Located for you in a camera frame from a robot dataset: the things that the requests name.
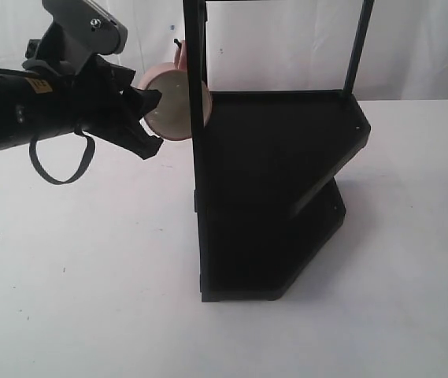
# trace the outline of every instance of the black metal frame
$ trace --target black metal frame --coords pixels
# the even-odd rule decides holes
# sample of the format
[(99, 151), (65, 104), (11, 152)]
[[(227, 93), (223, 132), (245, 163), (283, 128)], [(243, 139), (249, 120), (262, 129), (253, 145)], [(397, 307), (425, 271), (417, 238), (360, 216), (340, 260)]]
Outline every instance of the black metal frame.
[[(203, 118), (203, 110), (202, 110), (202, 87), (201, 81), (207, 82), (207, 67), (206, 67), (206, 21), (207, 21), (207, 8), (206, 1), (219, 1), (219, 0), (183, 0), (183, 11), (185, 16), (185, 28), (186, 28), (186, 40), (187, 40), (187, 58), (188, 58), (188, 77), (189, 77), (189, 93), (191, 97), (191, 116), (192, 116), (192, 132), (193, 132), (193, 148), (194, 148), (194, 168), (195, 168), (195, 181), (196, 181), (196, 209), (198, 214), (198, 230), (199, 230), (199, 242), (200, 242), (200, 255), (201, 255), (201, 288), (203, 293), (203, 301), (214, 301), (221, 299), (243, 299), (243, 298), (267, 298), (274, 299), (278, 298), (283, 294), (282, 291), (278, 291), (275, 294), (270, 295), (257, 295), (251, 293), (245, 293), (244, 295), (233, 295), (227, 293), (226, 295), (221, 296), (212, 296), (206, 294), (204, 292), (204, 288), (208, 287), (209, 283), (209, 273), (206, 268), (208, 264), (208, 256), (209, 256), (209, 229), (208, 229), (208, 213), (206, 211), (208, 205), (208, 185), (207, 185), (207, 171), (204, 162), (204, 118)], [(365, 38), (368, 31), (368, 25), (372, 13), (372, 8), (374, 6), (374, 0), (364, 0), (361, 16), (358, 24), (357, 34), (354, 41), (354, 48), (351, 54), (350, 65), (347, 72), (346, 82), (344, 88), (341, 91), (332, 91), (338, 92), (340, 96), (343, 98), (348, 98), (349, 102), (352, 106), (358, 108), (358, 116), (361, 117), (364, 124), (368, 122), (365, 119), (363, 113), (358, 107), (357, 102), (353, 96), (354, 83), (357, 77), (357, 71), (361, 60), (361, 55), (363, 52)], [(363, 140), (362, 145), (356, 146), (355, 151), (363, 148), (363, 146), (367, 143), (367, 139)], [(352, 151), (351, 156), (345, 157), (346, 160), (342, 160), (340, 164), (341, 167), (346, 164), (348, 160), (350, 160), (355, 151)], [(332, 178), (335, 175), (336, 171), (328, 173)], [(307, 205), (309, 201), (314, 200), (318, 191), (322, 191), (322, 187), (327, 185), (329, 188), (325, 188), (324, 190), (332, 190), (335, 188), (337, 192), (334, 195), (335, 202), (339, 203), (340, 195), (337, 191), (337, 186), (335, 185), (334, 180), (332, 183), (329, 183), (330, 178), (327, 178), (323, 182), (319, 182), (319, 187), (316, 188), (315, 191), (309, 195), (308, 198), (304, 198), (305, 202), (302, 204), (303, 206)], [(335, 225), (335, 228), (332, 230), (327, 230), (326, 239), (330, 238), (333, 235), (333, 232), (337, 229), (338, 226), (342, 223), (342, 219), (344, 218), (344, 214), (342, 218), (338, 221), (339, 223)], [(299, 272), (302, 270), (304, 265), (299, 267)], [(298, 275), (298, 272), (292, 276), (292, 279), (289, 280), (289, 283), (286, 283), (286, 287), (293, 282), (295, 277)]]

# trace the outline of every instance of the white table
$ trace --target white table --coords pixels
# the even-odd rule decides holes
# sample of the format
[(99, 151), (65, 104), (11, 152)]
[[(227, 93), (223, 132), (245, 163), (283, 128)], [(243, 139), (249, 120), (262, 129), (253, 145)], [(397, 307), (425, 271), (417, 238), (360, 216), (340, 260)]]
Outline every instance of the white table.
[(67, 187), (0, 152), (0, 377), (448, 377), (448, 102), (361, 104), (346, 223), (278, 302), (201, 303), (190, 143)]

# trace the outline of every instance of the black strap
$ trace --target black strap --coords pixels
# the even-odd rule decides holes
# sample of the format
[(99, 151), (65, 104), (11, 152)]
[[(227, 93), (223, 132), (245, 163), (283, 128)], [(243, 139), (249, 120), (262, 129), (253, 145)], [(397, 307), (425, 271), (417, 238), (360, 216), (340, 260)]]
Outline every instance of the black strap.
[(72, 176), (72, 178), (67, 181), (56, 180), (46, 172), (46, 170), (42, 167), (42, 164), (40, 163), (40, 160), (38, 159), (38, 155), (36, 153), (36, 143), (38, 142), (38, 138), (35, 137), (31, 141), (31, 144), (29, 145), (29, 157), (31, 158), (31, 163), (33, 164), (33, 167), (35, 167), (36, 172), (45, 181), (53, 185), (66, 185), (67, 183), (74, 183), (80, 177), (82, 177), (89, 168), (92, 158), (94, 157), (94, 152), (96, 152), (96, 142), (90, 136), (85, 135), (82, 130), (80, 130), (80, 128), (78, 128), (78, 130), (75, 130), (75, 134), (87, 139), (87, 147), (83, 152), (82, 161), (80, 162), (79, 168), (76, 170), (76, 173)]

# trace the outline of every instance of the white wall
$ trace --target white wall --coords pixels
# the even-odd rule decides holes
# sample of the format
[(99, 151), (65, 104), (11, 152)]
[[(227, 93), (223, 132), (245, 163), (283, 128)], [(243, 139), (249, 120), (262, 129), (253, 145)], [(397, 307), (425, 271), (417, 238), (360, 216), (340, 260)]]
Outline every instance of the white wall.
[[(172, 58), (172, 40), (184, 34), (182, 0), (98, 2), (129, 28), (123, 65), (141, 74)], [(360, 9), (361, 0), (209, 3), (212, 89), (341, 87)], [(0, 66), (18, 68), (28, 39), (49, 23), (41, 0), (0, 0)], [(448, 1), (376, 0), (355, 93), (448, 98)]]

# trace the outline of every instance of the black shelf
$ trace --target black shelf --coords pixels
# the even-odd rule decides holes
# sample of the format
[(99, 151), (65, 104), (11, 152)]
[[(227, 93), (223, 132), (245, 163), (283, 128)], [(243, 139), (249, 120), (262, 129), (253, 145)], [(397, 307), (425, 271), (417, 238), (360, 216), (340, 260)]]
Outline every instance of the black shelf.
[(373, 0), (345, 87), (213, 92), (204, 128), (204, 0), (184, 0), (204, 302), (278, 299), (344, 221), (335, 174), (368, 142), (353, 96)]

